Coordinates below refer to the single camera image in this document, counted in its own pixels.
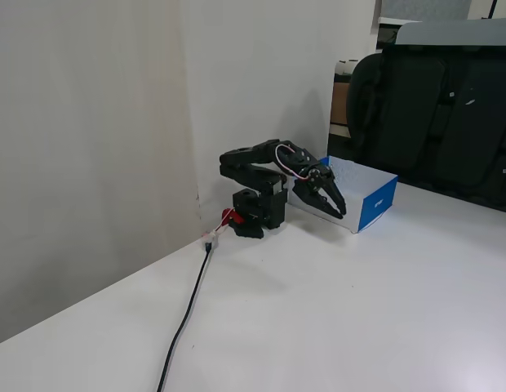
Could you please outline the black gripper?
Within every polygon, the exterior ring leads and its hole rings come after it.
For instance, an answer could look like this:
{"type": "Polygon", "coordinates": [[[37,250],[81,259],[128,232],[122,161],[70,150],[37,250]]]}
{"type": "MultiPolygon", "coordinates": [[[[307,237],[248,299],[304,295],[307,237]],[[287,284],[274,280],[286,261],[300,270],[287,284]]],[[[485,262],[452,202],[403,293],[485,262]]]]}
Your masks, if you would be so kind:
{"type": "Polygon", "coordinates": [[[329,216],[342,219],[347,214],[346,202],[335,183],[334,173],[329,166],[323,163],[310,166],[304,179],[295,182],[293,192],[303,203],[329,216]],[[318,193],[320,190],[327,193],[338,211],[329,204],[326,197],[318,193]]]}

